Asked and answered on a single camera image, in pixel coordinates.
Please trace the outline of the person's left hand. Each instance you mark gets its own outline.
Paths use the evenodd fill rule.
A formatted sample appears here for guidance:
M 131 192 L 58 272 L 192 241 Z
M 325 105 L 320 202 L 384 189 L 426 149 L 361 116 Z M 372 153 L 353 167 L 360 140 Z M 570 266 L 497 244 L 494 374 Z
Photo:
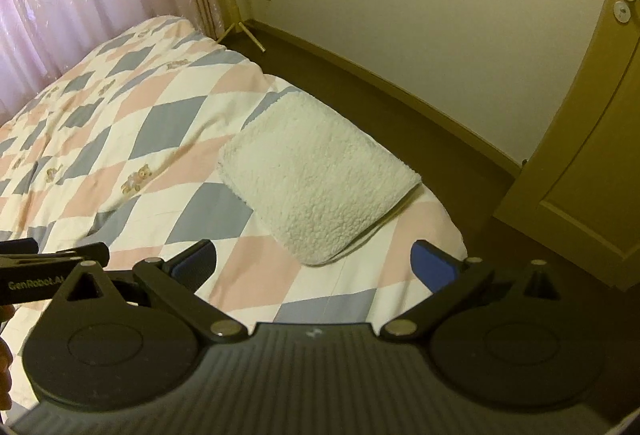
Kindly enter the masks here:
M 1 325 L 8 322 L 15 315 L 15 307 L 13 305 L 1 305 Z M 12 377 L 10 369 L 13 363 L 13 354 L 9 345 L 5 340 L 0 340 L 0 408 L 2 411 L 8 411 L 12 407 L 12 398 L 10 395 L 12 389 Z

